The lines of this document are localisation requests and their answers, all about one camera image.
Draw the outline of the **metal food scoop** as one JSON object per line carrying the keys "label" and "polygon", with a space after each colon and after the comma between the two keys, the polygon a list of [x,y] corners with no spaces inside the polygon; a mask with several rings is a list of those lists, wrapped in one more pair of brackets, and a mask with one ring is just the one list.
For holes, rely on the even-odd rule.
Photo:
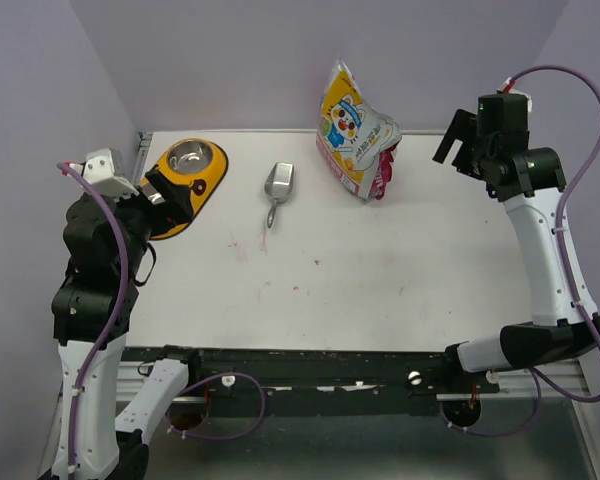
{"label": "metal food scoop", "polygon": [[293,191],[295,168],[291,163],[277,162],[272,167],[264,185],[264,192],[270,201],[266,226],[270,229],[275,221],[277,209],[286,202]]}

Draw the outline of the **pet food bag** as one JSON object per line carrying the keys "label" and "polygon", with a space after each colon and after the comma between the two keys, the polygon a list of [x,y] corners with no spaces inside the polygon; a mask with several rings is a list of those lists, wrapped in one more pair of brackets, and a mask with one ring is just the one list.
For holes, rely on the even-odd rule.
{"label": "pet food bag", "polygon": [[363,201],[382,199],[401,138],[397,123],[366,102],[338,58],[321,98],[316,146],[341,184]]}

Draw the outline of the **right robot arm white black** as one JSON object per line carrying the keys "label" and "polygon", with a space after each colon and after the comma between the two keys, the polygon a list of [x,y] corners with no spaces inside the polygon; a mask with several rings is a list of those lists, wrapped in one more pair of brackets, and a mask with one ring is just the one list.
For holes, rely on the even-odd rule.
{"label": "right robot arm white black", "polygon": [[440,367],[440,379],[460,392],[476,372],[516,370],[576,358],[593,348],[600,314],[589,294],[568,233],[557,212],[566,188],[558,154],[529,146],[528,99],[496,93],[478,99],[476,112],[454,114],[434,161],[443,163],[453,142],[457,172],[482,181],[501,203],[517,236],[529,282],[531,319],[496,335],[448,348],[455,355]]}

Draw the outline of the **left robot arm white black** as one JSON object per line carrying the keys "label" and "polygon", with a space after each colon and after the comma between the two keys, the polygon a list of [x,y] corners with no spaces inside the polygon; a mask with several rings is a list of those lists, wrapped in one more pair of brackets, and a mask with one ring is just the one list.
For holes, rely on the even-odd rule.
{"label": "left robot arm white black", "polygon": [[47,479],[141,479],[149,443],[178,394],[202,380],[199,354],[164,347],[129,405],[116,411],[119,367],[142,281],[136,275],[152,237],[194,218],[190,190],[151,170],[137,192],[100,194],[86,169],[61,165],[84,188],[66,213],[65,279],[52,300],[63,373],[61,433]]}

